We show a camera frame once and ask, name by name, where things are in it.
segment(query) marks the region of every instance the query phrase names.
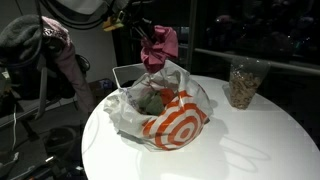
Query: round white table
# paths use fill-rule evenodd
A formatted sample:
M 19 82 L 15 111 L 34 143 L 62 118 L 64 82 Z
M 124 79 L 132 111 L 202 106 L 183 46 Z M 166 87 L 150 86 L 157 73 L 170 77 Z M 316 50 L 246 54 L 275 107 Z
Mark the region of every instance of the round white table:
M 319 180 L 320 153 L 305 130 L 278 106 L 255 95 L 247 110 L 232 108 L 228 83 L 192 76 L 214 114 L 182 149 L 149 152 L 118 135 L 103 111 L 91 114 L 82 157 L 89 180 Z

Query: floor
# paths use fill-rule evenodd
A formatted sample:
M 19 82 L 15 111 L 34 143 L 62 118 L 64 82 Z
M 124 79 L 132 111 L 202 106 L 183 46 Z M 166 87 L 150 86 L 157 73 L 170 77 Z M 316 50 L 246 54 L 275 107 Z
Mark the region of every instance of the floor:
M 86 122 L 87 115 L 78 111 L 74 104 L 64 105 L 49 110 L 38 121 L 31 122 L 33 130 L 40 134 L 40 139 L 34 142 L 26 141 L 27 133 L 21 123 L 16 125 L 16 152 L 19 152 L 19 161 L 12 169 L 9 179 L 25 172 L 30 166 L 44 162 L 47 159 L 46 150 L 42 141 L 50 129 L 64 125 L 80 125 Z M 8 126 L 0 131 L 0 152 L 12 147 L 13 126 Z

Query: target logo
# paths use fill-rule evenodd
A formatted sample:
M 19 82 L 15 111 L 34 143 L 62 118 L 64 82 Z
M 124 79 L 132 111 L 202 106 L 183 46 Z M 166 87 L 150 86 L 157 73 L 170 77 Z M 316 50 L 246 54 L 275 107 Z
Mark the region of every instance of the target logo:
M 143 136 L 163 150 L 174 150 L 197 137 L 207 119 L 186 91 L 170 102 L 162 114 L 143 124 Z

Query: red and white bag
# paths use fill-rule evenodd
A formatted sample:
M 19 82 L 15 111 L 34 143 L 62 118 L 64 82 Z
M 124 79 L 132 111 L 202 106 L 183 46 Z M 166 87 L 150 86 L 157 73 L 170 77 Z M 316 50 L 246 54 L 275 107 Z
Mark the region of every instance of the red and white bag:
M 136 101 L 151 90 L 172 89 L 176 96 L 159 116 L 143 115 Z M 139 138 L 149 150 L 179 149 L 201 132 L 213 113 L 201 86 L 180 67 L 165 65 L 156 74 L 144 74 L 131 88 L 107 97 L 105 111 L 116 129 Z

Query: pink cloth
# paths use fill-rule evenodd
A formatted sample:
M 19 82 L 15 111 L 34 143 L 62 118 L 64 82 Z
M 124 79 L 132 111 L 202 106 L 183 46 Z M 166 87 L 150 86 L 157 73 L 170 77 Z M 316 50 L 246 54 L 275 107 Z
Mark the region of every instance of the pink cloth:
M 59 70 L 67 77 L 77 94 L 77 101 L 82 111 L 88 113 L 95 108 L 95 100 L 91 93 L 91 89 L 84 78 L 75 57 L 75 48 L 71 42 L 68 30 L 62 25 L 50 18 L 42 17 L 44 22 L 48 24 L 54 31 L 59 33 L 58 37 L 63 41 L 65 47 L 54 61 Z
M 177 33 L 171 27 L 155 26 L 155 44 L 146 38 L 141 40 L 141 60 L 149 73 L 156 73 L 164 67 L 167 58 L 178 57 Z

